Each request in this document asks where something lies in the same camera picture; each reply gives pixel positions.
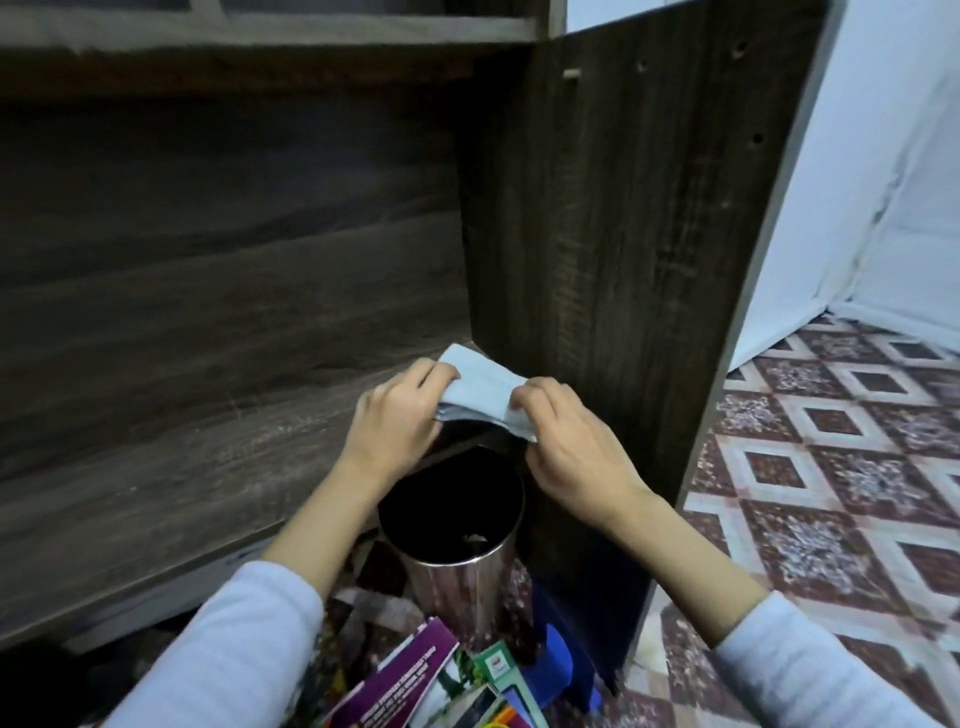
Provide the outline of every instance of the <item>light blue sleeve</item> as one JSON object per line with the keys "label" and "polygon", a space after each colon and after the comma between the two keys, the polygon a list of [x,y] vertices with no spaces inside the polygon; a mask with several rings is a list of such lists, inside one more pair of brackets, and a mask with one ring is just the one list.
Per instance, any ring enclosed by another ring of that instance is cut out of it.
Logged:
{"label": "light blue sleeve", "polygon": [[324,615],[314,589],[265,561],[212,596],[107,720],[108,728],[276,728]]}
{"label": "light blue sleeve", "polygon": [[771,728],[943,728],[776,592],[710,659]]}

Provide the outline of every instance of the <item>hand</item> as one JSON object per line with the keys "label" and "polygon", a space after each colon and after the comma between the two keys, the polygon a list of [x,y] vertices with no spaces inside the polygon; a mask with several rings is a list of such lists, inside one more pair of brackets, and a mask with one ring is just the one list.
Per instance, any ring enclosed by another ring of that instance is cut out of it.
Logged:
{"label": "hand", "polygon": [[437,439],[442,427],[433,419],[437,405],[459,377],[449,364],[418,359],[406,372],[365,392],[338,467],[360,471],[385,493]]}
{"label": "hand", "polygon": [[511,398],[537,431],[527,448],[540,487],[581,521],[610,531],[637,494],[656,498],[636,472],[612,430],[566,384],[550,377],[528,380]]}

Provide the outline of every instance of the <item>purple book cover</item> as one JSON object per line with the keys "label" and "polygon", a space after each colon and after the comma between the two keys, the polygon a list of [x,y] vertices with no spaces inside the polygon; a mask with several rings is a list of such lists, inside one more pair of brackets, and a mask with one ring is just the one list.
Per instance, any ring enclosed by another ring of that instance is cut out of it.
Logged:
{"label": "purple book cover", "polygon": [[324,728],[404,728],[457,645],[444,623],[431,619],[389,663],[350,691]]}

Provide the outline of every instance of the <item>cabinet side panel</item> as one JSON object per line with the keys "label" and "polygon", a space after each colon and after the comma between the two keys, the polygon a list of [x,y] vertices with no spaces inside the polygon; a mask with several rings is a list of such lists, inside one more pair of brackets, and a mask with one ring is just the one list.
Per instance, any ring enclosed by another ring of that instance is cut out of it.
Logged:
{"label": "cabinet side panel", "polygon": [[[827,9],[685,3],[480,61],[461,88],[474,341],[573,386],[674,504]],[[543,497],[526,526],[528,567],[614,683],[649,577]]]}

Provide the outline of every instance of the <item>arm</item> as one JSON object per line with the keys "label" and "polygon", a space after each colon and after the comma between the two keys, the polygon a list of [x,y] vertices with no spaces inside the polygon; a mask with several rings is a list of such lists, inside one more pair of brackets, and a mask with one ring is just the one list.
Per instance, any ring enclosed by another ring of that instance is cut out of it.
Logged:
{"label": "arm", "polygon": [[275,728],[306,669],[329,596],[376,503],[440,434],[433,415],[457,372],[421,359],[357,402],[330,475],[197,613],[114,711],[109,728]]}
{"label": "arm", "polygon": [[721,677],[765,725],[936,726],[781,595],[771,595],[636,472],[609,427],[570,387],[514,390],[537,430],[527,464],[540,487],[650,571],[713,648]]}

